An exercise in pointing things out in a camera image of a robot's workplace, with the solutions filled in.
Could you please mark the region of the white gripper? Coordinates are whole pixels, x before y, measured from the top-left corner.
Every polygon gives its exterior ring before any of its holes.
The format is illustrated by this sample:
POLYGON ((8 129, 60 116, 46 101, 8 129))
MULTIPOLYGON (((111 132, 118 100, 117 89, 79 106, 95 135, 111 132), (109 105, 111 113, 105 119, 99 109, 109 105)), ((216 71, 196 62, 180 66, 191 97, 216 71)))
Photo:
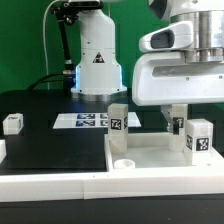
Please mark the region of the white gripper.
POLYGON ((186 63, 182 52, 145 54, 134 67, 132 99, 138 106, 162 105, 167 131, 178 135, 169 104, 224 102, 224 62, 186 63))

